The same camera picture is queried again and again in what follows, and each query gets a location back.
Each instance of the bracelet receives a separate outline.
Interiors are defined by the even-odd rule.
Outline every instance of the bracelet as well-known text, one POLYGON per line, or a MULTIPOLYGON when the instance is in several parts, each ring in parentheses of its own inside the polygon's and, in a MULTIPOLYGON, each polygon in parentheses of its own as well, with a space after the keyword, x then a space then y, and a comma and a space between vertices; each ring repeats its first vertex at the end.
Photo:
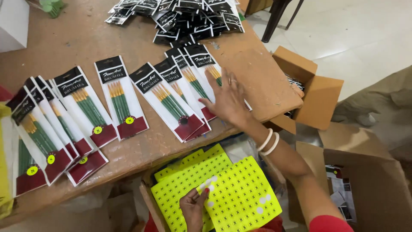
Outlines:
POLYGON ((272 138, 272 134, 273 134, 273 130, 272 128, 269 128, 269 135, 267 136, 265 142, 257 149, 257 151, 261 151, 266 145, 267 143, 269 143, 270 138, 272 138))
POLYGON ((262 156, 267 156, 268 154, 272 153, 273 150, 275 150, 275 148, 276 148, 276 146, 278 145, 278 142, 279 142, 279 134, 278 134, 277 132, 275 132, 275 135, 276 135, 275 143, 274 143, 273 146, 269 149, 269 151, 267 151, 267 152, 260 152, 260 154, 261 154, 262 156))

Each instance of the chair leg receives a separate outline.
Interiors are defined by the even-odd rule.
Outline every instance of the chair leg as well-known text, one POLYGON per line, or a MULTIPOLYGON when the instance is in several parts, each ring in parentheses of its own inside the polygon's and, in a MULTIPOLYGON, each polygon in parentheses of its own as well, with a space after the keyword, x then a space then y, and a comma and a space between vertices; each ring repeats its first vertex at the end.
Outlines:
POLYGON ((296 10, 293 13, 292 18, 290 19, 288 25, 286 26, 286 30, 289 29, 290 25, 292 24, 292 21, 295 19, 295 16, 297 15, 297 12, 299 11, 300 7, 302 6, 303 0, 300 0, 299 3, 297 4, 296 10))
POLYGON ((285 12, 285 9, 290 3, 290 1, 291 0, 278 0, 276 2, 276 5, 275 5, 275 2, 273 3, 269 22, 267 23, 265 33, 263 33, 263 36, 262 36, 262 42, 264 43, 269 42, 270 38, 273 35, 273 32, 278 26, 278 23, 283 15, 283 12, 285 12))

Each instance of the table surface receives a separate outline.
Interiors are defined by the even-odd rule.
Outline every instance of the table surface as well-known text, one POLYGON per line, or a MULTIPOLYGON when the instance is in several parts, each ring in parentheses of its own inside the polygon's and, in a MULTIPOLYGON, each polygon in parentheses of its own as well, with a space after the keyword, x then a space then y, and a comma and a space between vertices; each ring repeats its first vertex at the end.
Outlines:
MULTIPOLYGON (((76 65, 81 66, 95 92, 104 100, 95 61, 122 55, 131 73, 146 62, 162 61, 170 47, 153 44, 155 24, 150 18, 133 17, 126 25, 104 22, 107 11, 118 0, 73 0, 56 19, 36 8, 30 8, 27 49, 0 53, 0 85, 15 93, 30 76, 51 79, 76 65)), ((267 121, 300 107, 303 103, 289 86, 283 72, 255 35, 247 21, 246 33, 225 33, 202 41, 222 67, 234 72, 244 84, 246 99, 253 115, 267 121)), ((48 206, 83 194, 96 186, 118 180, 159 164, 171 157, 236 133, 231 125, 214 119, 206 137, 180 143, 157 113, 136 91, 150 129, 132 138, 113 141, 103 147, 109 159, 101 170, 87 181, 73 187, 66 177, 50 187, 42 187, 17 198, 17 207, 0 228, 23 220, 48 206)))

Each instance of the hand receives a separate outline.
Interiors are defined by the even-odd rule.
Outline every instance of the hand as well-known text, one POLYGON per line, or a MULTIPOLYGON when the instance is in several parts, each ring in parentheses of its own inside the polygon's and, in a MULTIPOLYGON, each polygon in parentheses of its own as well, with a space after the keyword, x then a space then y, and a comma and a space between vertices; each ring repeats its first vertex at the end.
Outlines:
POLYGON ((209 189, 205 188, 201 195, 196 188, 180 199, 180 208, 187 225, 187 232, 202 232, 203 204, 209 196, 209 189))
POLYGON ((205 71, 206 77, 215 94, 216 102, 213 104, 206 98, 200 98, 209 111, 226 122, 230 122, 238 128, 242 128, 252 118, 247 110, 243 97, 243 86, 237 82, 236 76, 226 69, 222 70, 222 87, 209 71, 205 71))

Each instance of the tiled floor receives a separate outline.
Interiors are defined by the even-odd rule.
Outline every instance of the tiled floor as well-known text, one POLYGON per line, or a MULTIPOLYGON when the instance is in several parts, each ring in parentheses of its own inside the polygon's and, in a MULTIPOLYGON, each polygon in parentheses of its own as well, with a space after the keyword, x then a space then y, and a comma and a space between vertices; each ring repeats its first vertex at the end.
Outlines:
MULTIPOLYGON (((288 24, 298 2, 279 25, 288 24)), ((269 8, 248 16, 259 37, 269 17, 269 8)), ((270 52, 283 46, 317 63, 317 75, 345 80, 343 100, 412 64, 410 22, 410 0, 305 0, 289 30, 277 28, 264 45, 270 52)))

